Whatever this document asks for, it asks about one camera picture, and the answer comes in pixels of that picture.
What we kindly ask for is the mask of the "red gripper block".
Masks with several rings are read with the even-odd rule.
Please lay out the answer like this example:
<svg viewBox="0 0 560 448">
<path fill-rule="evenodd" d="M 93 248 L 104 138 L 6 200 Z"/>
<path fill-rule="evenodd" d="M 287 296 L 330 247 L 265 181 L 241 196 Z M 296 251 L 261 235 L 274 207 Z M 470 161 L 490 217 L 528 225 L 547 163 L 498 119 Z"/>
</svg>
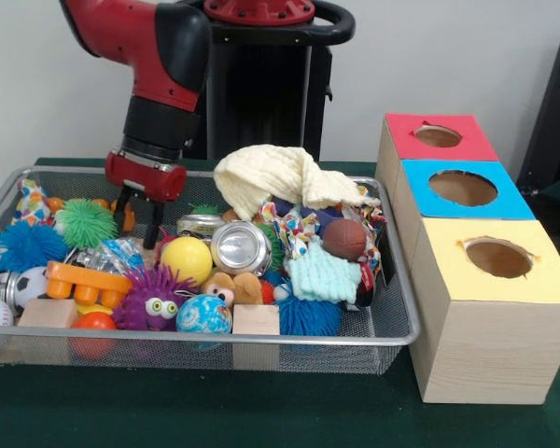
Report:
<svg viewBox="0 0 560 448">
<path fill-rule="evenodd" d="M 107 180 L 123 187 L 113 202 L 113 217 L 118 230 L 133 229 L 131 189 L 142 192 L 152 203 L 152 218 L 146 228 L 143 248 L 155 247 L 164 215 L 164 204 L 174 202 L 183 191 L 187 179 L 184 166 L 158 162 L 122 150 L 112 150 L 105 161 Z"/>
</svg>

